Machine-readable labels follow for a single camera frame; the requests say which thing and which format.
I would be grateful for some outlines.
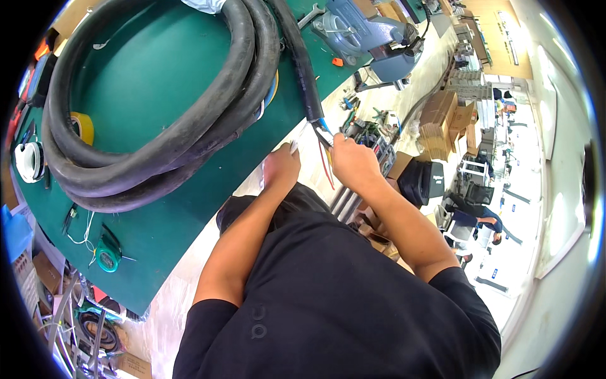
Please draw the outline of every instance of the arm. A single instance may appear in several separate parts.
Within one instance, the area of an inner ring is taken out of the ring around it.
[[[438,272],[459,267],[438,228],[383,178],[371,149],[338,133],[331,156],[335,176],[374,210],[418,277],[429,282]]]
[[[489,224],[496,224],[496,218],[494,217],[476,217],[478,219],[479,223],[489,223]]]
[[[221,235],[204,265],[193,303],[220,299],[242,305],[242,294],[278,205],[297,182],[299,151],[280,146],[265,159],[265,188]]]

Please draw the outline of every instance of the tape roll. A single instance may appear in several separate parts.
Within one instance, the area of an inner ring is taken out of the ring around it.
[[[26,183],[35,183],[44,176],[44,152],[40,142],[18,144],[15,147],[15,165]]]
[[[84,113],[70,112],[72,119],[72,126],[74,132],[88,145],[93,145],[95,139],[95,128],[93,128],[93,121]]]

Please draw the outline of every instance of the white tape roll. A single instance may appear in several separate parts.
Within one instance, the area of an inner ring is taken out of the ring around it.
[[[21,178],[26,183],[35,183],[44,176],[44,152],[42,144],[30,142],[15,147],[15,164]]]

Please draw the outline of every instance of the black bag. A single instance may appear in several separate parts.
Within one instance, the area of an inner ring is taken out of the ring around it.
[[[444,166],[413,159],[398,178],[398,187],[412,205],[426,206],[430,198],[444,194]]]

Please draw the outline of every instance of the left hand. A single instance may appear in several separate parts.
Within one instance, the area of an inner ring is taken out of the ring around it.
[[[263,181],[265,189],[276,190],[286,196],[297,183],[301,161],[299,150],[290,154],[290,143],[282,146],[265,158],[263,166]]]

